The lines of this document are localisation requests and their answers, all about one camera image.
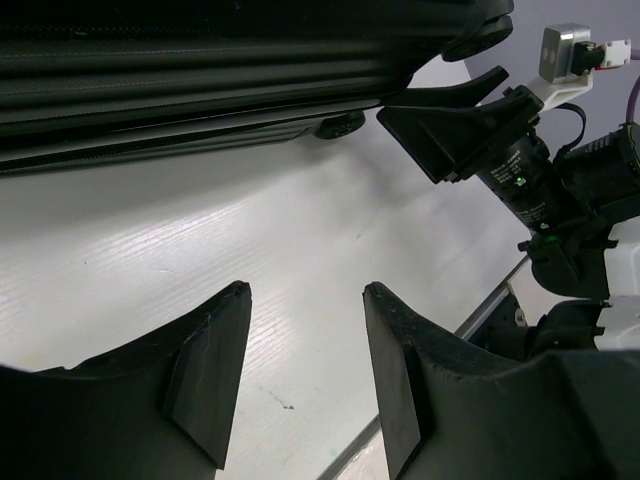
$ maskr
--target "white table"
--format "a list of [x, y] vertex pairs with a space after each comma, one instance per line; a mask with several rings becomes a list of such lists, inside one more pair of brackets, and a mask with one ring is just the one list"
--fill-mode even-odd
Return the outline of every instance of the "white table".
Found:
[[[467, 78], [438, 60], [416, 83]], [[432, 185], [373, 115], [335, 142], [2, 179], [0, 202], [4, 364], [72, 367], [251, 283], [221, 480], [314, 479], [375, 416], [366, 284], [453, 330], [527, 238], [479, 181]]]

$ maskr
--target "suitcase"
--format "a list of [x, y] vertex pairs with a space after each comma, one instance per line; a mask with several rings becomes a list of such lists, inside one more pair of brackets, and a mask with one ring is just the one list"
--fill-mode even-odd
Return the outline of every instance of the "suitcase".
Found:
[[15, 2], [0, 19], [0, 173], [331, 139], [512, 0]]

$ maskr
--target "wall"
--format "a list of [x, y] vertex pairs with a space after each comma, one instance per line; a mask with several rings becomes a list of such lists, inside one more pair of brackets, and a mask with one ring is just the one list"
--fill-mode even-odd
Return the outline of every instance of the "wall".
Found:
[[[502, 65], [511, 74], [509, 85], [515, 87], [528, 83], [538, 75], [544, 28], [557, 23], [577, 22], [588, 25], [591, 27], [591, 38], [597, 43], [629, 38], [636, 48], [640, 46], [638, 0], [515, 0], [515, 6], [512, 15], [513, 34], [497, 47], [467, 61], [472, 77], [496, 65]], [[629, 92], [638, 75], [640, 64], [596, 75], [594, 89], [575, 102], [588, 115], [585, 141], [617, 129], [624, 121]], [[502, 90], [504, 89], [500, 88], [492, 98], [499, 98]], [[570, 128], [564, 127], [567, 120]], [[575, 114], [550, 112], [542, 118], [538, 132], [555, 152], [575, 138], [579, 126], [580, 120]]]

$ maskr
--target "purple cable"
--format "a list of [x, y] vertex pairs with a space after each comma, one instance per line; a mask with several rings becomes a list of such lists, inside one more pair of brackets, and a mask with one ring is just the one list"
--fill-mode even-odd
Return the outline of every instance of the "purple cable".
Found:
[[[640, 49], [631, 49], [631, 60], [640, 60]], [[638, 77], [633, 89], [631, 89], [629, 103], [627, 103], [627, 122], [633, 122], [636, 112], [636, 104], [638, 103], [638, 96], [640, 96], [640, 77]]]

